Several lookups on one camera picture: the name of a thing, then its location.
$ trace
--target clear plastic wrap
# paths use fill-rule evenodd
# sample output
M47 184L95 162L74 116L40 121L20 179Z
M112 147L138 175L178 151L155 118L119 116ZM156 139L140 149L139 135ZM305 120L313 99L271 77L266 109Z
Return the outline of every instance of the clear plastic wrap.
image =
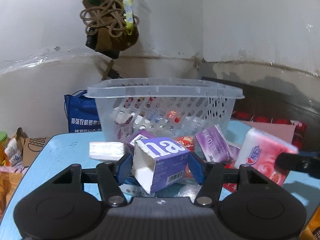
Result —
M185 185L179 190L177 197L189 197L191 202L193 203L200 189L200 186Z
M55 47L52 49L45 49L36 54L25 57L22 60L4 60L0 64L0 75L7 72L15 71L22 68L32 68L42 63L61 61L64 58L73 58L79 56L101 56L105 57L108 61L110 58L93 51L89 48L60 48Z

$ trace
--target small white packet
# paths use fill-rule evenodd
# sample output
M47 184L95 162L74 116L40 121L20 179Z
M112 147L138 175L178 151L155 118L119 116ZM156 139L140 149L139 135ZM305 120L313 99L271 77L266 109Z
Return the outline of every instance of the small white packet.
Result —
M125 154L122 142L90 142L89 158L101 161L118 161Z
M10 166L14 166L22 161L21 151L18 148L18 143L15 138L12 138L7 147L4 149L4 153L7 155Z

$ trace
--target pink paper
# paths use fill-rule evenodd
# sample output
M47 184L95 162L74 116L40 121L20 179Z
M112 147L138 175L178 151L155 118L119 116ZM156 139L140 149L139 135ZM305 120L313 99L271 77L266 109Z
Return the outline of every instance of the pink paper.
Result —
M272 134L285 142L292 143L294 135L295 125L290 124L278 124L278 123L263 123L263 122L248 122L242 121L247 125L264 131L268 134Z

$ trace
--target cardboard box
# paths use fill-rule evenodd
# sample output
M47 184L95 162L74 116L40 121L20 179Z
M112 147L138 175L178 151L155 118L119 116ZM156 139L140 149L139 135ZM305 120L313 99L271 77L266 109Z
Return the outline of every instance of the cardboard box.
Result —
M25 139L22 165L24 167L31 166L49 140L50 138L48 137Z
M148 193L183 177L189 150L167 137L135 141L132 174Z

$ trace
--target purple tissue pack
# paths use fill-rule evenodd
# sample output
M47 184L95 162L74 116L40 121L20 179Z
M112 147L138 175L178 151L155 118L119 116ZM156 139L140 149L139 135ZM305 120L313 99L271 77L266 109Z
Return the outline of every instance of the purple tissue pack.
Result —
M168 137L136 140L132 174L148 193L155 193L183 177L189 150Z
M196 134L196 138L208 162L226 162L232 156L218 125L203 129Z

